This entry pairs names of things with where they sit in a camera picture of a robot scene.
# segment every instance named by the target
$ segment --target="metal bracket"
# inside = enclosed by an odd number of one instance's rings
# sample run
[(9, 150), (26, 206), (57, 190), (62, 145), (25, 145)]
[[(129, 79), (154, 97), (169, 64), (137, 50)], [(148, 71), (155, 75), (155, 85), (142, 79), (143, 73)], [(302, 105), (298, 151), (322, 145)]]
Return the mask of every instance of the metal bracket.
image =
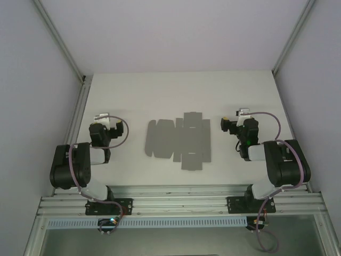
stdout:
[[(122, 206), (124, 215), (132, 215), (132, 198), (115, 198), (113, 201), (119, 203)], [(87, 216), (120, 215), (119, 207), (114, 204), (102, 204), (90, 202), (88, 200), (85, 208), (85, 215)]]
[[(247, 204), (243, 196), (230, 196), (227, 197), (228, 210), (231, 214), (236, 213), (258, 213), (264, 200), (256, 200), (253, 204)], [(275, 213), (276, 207), (273, 198), (268, 200), (264, 206), (268, 213)]]

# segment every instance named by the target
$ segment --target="white wall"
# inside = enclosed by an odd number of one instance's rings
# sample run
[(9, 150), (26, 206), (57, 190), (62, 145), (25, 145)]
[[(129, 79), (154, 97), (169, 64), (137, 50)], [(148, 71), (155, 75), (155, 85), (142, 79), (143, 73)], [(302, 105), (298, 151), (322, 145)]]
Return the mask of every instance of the white wall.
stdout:
[(341, 1), (318, 1), (277, 76), (289, 119), (341, 241)]
[(29, 0), (0, 3), (0, 248), (22, 255), (79, 84)]
[(81, 71), (271, 70), (307, 0), (42, 0)]

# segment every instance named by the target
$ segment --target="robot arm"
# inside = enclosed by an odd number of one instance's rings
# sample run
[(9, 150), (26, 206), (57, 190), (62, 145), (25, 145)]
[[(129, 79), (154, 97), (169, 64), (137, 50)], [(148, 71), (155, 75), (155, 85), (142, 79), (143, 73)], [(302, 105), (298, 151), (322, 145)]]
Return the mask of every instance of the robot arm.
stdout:
[[(91, 145), (88, 142), (79, 143), (72, 149), (72, 166), (81, 192), (91, 198), (102, 201), (112, 201), (113, 194), (108, 186), (91, 177), (91, 165), (105, 164), (110, 160), (109, 147), (111, 139), (122, 136), (122, 122), (116, 128), (110, 127), (109, 117), (100, 119), (89, 126)], [(55, 188), (77, 189), (72, 179), (69, 167), (70, 145), (57, 146), (50, 172), (50, 182)]]
[[(286, 140), (293, 147), (301, 160), (304, 180), (308, 182), (311, 177), (310, 168), (297, 140)], [(255, 199), (264, 199), (271, 196), (282, 187), (294, 186), (299, 183), (301, 174), (292, 152), (283, 144), (276, 141), (266, 141), (262, 145), (248, 148), (251, 161), (266, 161), (267, 177), (252, 185)]]
[[(258, 121), (248, 115), (249, 109), (237, 111), (238, 121), (221, 119), (221, 129), (224, 132), (236, 135), (240, 146), (239, 153), (245, 161), (266, 161), (267, 177), (250, 185), (245, 191), (244, 197), (231, 198), (229, 212), (231, 213), (257, 213), (263, 199), (271, 197), (282, 187), (295, 186), (299, 184), (301, 173), (292, 152), (283, 144), (276, 141), (258, 143)], [(304, 180), (308, 182), (311, 177), (310, 168), (297, 140), (286, 140), (297, 153), (301, 160)]]

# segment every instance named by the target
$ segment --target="aluminum frame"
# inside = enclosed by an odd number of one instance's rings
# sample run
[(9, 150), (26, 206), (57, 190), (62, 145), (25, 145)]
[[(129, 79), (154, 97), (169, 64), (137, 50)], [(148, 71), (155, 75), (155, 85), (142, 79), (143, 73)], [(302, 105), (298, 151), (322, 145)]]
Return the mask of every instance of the aluminum frame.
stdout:
[(313, 10), (314, 6), (315, 6), (316, 0), (307, 0), (305, 6), (303, 7), (303, 10), (301, 12), (301, 14), (299, 15), (299, 18), (281, 52), (281, 54), (279, 55), (275, 66), (272, 69), (272, 74), (273, 76), (276, 76), (278, 71), (280, 70), (283, 61), (285, 60), (286, 56), (288, 55), (288, 53), (290, 52), (290, 50), (294, 47), (294, 44), (300, 34), (300, 32), (302, 31), (302, 27), (304, 26), (306, 20), (308, 19), (311, 11)]
[[(76, 109), (69, 125), (65, 143), (76, 142), (92, 77), (87, 77), (80, 90)], [(237, 217), (256, 214), (229, 214), (227, 196), (241, 196), (247, 185), (221, 186), (150, 186), (111, 187), (115, 197), (133, 198), (132, 215), (125, 218), (164, 217)], [(280, 193), (274, 197), (277, 211), (273, 216), (313, 215), (321, 244), (327, 256), (340, 256), (340, 248), (321, 193), (311, 193), (307, 185)], [(77, 192), (56, 189), (51, 197), (43, 197), (28, 240), (24, 256), (40, 255), (53, 218), (82, 218), (85, 215), (86, 199)]]
[(47, 13), (44, 5), (41, 3), (40, 0), (33, 0), (34, 6), (37, 9), (37, 12), (42, 17), (47, 30), (50, 32), (52, 38), (56, 41), (57, 45), (59, 46), (60, 51), (65, 56), (67, 62), (69, 63), (70, 67), (72, 68), (72, 71), (77, 76), (79, 82), (83, 84), (83, 74), (79, 70), (75, 60), (73, 59), (70, 51), (66, 47), (62, 37), (60, 36), (58, 30), (56, 29), (55, 25), (53, 24), (53, 21), (51, 20), (49, 14)]

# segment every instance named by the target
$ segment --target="metal corner post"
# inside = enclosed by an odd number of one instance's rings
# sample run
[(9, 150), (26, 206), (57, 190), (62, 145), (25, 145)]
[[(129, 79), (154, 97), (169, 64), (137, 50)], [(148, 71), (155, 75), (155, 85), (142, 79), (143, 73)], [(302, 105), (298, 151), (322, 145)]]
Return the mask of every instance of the metal corner post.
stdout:
[(294, 46), (294, 43), (297, 39), (297, 37), (299, 36), (299, 33), (302, 31), (302, 27), (305, 24), (305, 21), (307, 20), (309, 14), (311, 13), (315, 3), (317, 2), (317, 0), (307, 0), (301, 14), (299, 15), (299, 18), (281, 52), (281, 54), (278, 57), (278, 60), (275, 64), (275, 66), (272, 69), (272, 73), (273, 76), (276, 76), (276, 74), (278, 73), (285, 57), (288, 55), (288, 53), (290, 52), (290, 50), (292, 49), (292, 47)]
[(77, 67), (75, 60), (73, 59), (72, 55), (70, 54), (68, 48), (66, 47), (63, 39), (59, 35), (55, 25), (53, 24), (50, 16), (48, 15), (47, 11), (45, 10), (43, 4), (40, 0), (33, 0), (34, 6), (36, 7), (38, 13), (42, 17), (43, 21), (45, 22), (48, 30), (50, 31), (53, 39), (56, 41), (57, 45), (59, 46), (61, 52), (65, 56), (66, 60), (69, 62), (71, 68), (73, 69), (75, 75), (79, 79), (79, 82), (83, 84), (83, 74)]
[(93, 76), (86, 76), (83, 86), (80, 88), (75, 110), (68, 126), (64, 144), (72, 144), (77, 141), (80, 124), (82, 123), (83, 114), (86, 106), (87, 97), (90, 92)]

